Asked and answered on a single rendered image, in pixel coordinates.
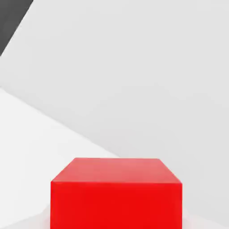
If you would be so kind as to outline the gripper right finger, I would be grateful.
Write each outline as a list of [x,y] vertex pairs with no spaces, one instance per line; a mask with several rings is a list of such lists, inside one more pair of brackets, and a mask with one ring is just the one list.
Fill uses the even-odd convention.
[[221,225],[183,210],[182,229],[221,229]]

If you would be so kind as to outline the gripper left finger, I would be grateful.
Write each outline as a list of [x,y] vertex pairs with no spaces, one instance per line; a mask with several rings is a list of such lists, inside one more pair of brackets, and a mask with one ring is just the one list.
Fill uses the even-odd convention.
[[50,229],[50,205],[40,214],[10,225],[9,229]]

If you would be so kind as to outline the small red cube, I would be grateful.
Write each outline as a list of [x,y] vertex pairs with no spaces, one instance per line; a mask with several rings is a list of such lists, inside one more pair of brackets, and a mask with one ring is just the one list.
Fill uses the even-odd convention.
[[182,183],[159,159],[75,158],[50,206],[50,229],[182,229]]

